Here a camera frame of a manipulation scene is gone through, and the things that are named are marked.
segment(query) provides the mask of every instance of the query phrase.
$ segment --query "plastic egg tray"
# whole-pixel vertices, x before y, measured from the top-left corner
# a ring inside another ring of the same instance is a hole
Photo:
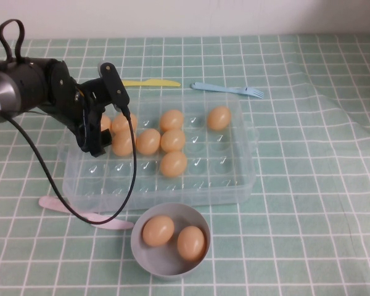
[[[219,105],[229,107],[231,123],[222,131],[212,131],[207,127],[208,113]],[[138,153],[136,183],[126,209],[150,208],[164,202],[228,204],[250,197],[255,170],[236,96],[200,92],[192,96],[141,98],[131,100],[129,109],[138,118],[137,135],[148,128],[159,130],[164,112],[182,111],[187,169],[177,178],[166,178],[159,172],[165,154],[161,149],[150,156]],[[107,108],[105,114],[112,120],[117,115],[113,108]],[[83,212],[118,209],[129,190],[133,156],[117,157],[111,147],[106,147],[106,154],[94,158],[80,150],[70,133],[67,138],[63,192],[70,203]]]

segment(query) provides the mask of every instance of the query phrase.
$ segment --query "gray bowl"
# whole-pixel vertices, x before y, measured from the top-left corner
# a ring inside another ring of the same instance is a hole
[[[149,247],[142,239],[142,229],[149,219],[157,215],[169,216],[174,222],[175,230],[167,244]],[[187,226],[196,226],[204,233],[207,247],[204,256],[197,262],[182,259],[177,251],[178,235]],[[159,278],[175,280],[183,278],[200,265],[210,248],[210,241],[210,228],[197,210],[181,203],[162,203],[150,208],[137,220],[130,244],[133,256],[142,268]]]

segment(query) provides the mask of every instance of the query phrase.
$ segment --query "blue plastic fork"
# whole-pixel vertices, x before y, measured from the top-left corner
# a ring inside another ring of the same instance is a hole
[[[218,91],[221,93],[243,94],[246,96],[257,97],[259,99],[262,99],[265,96],[263,91],[259,91],[255,88],[225,88],[223,86],[201,82],[192,83],[191,88],[199,89],[201,91]]]

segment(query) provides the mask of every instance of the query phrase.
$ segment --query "green checkered tablecloth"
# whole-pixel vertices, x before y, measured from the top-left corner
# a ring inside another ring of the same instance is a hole
[[[124,79],[183,86],[128,89],[141,100],[192,94],[194,81],[252,86],[265,99],[239,97],[259,132],[252,195],[198,207],[212,247],[175,282],[138,266],[130,231],[39,208],[38,197],[53,195],[48,181],[22,137],[0,124],[0,295],[370,295],[370,35],[33,40],[23,53],[64,59],[79,82],[97,77],[104,58]],[[60,187],[64,127],[35,114],[17,120]]]

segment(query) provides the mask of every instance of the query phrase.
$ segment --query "yellow plastic knife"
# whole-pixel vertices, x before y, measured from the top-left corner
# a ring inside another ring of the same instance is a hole
[[[145,81],[122,80],[124,86],[172,86],[178,88],[181,83],[164,79],[148,79]]]

